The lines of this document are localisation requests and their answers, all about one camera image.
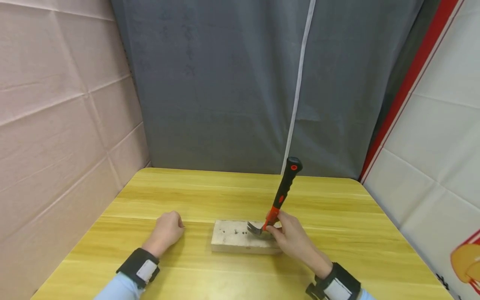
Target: black rubber grip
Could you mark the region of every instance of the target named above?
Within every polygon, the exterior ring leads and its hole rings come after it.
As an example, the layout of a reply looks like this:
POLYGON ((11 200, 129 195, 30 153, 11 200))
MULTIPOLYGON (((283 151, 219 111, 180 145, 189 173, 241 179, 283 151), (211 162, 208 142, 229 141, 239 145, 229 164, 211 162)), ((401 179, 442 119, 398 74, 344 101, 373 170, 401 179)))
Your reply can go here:
POLYGON ((292 185, 293 179, 303 169, 301 161, 293 156, 287 158, 287 165, 285 166, 285 171, 283 172, 282 181, 276 192, 275 200, 273 201, 273 207, 280 209, 283 202, 287 198, 288 191, 290 191, 290 186, 292 185))

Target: right hand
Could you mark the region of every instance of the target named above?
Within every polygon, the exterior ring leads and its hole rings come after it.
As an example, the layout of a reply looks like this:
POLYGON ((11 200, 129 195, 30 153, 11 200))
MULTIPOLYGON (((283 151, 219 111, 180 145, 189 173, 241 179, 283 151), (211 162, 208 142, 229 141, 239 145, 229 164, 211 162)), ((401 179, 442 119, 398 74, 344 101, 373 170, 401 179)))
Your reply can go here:
POLYGON ((317 249, 297 218, 280 211, 278 220, 282 228, 267 226, 267 231, 274 236, 280 249, 306 264, 319 278, 325 279, 332 272, 332 261, 317 249))

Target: white panel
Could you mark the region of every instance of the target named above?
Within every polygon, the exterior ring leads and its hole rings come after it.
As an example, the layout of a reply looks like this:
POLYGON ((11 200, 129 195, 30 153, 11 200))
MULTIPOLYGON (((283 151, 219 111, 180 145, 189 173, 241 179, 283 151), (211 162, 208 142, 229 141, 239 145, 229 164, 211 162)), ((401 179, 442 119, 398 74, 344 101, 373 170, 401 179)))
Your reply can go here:
POLYGON ((113 165, 122 185, 148 162, 144 125, 141 123, 110 152, 113 165))
POLYGON ((0 3, 0 124, 82 93, 52 12, 0 3))
POLYGON ((476 207, 480 208, 480 120, 457 145, 457 152, 441 175, 441 183, 476 207))
POLYGON ((478 120, 480 110, 413 94, 384 147, 438 181, 478 120))
POLYGON ((473 288, 455 275, 450 254, 479 229, 480 210, 436 185, 400 230, 450 289, 462 299, 477 299, 473 288))
POLYGON ((434 181, 384 148, 364 185, 399 227, 423 200, 434 181))
POLYGON ((50 209, 1 242, 1 298, 29 299, 118 192, 104 159, 50 209))
POLYGON ((106 155, 79 97, 0 128, 0 241, 106 155))
POLYGON ((458 16, 480 12, 480 1, 465 0, 458 12, 458 16))
POLYGON ((91 93, 91 107, 104 145, 110 150, 140 122, 140 103, 131 77, 109 84, 91 93))
POLYGON ((110 0, 57 0, 61 12, 114 20, 110 0))
POLYGON ((479 28, 479 12, 454 19, 415 94, 480 108, 479 28))
POLYGON ((89 91, 130 74, 115 22, 61 12, 55 14, 89 91))

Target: pink wall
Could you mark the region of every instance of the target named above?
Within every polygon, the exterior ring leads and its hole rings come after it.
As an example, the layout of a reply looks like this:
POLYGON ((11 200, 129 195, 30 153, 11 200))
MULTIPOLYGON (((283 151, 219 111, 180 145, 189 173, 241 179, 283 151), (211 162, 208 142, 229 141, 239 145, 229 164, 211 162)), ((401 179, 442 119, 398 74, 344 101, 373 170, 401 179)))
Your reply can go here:
POLYGON ((28 299, 148 151, 108 0, 0 0, 0 28, 0 295, 28 299))

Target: hammer head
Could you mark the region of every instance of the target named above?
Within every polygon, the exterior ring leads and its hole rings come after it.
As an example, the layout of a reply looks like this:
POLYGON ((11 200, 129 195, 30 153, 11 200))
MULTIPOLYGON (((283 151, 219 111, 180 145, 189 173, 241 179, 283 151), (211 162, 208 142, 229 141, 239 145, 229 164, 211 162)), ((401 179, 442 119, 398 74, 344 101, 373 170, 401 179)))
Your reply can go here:
POLYGON ((270 234, 270 232, 266 231, 266 230, 263 230, 263 228, 257 228, 255 227, 252 223, 250 222, 247 222, 247 230, 259 237, 259 238, 262 238, 264 240, 269 240, 269 239, 273 239, 274 237, 270 234))

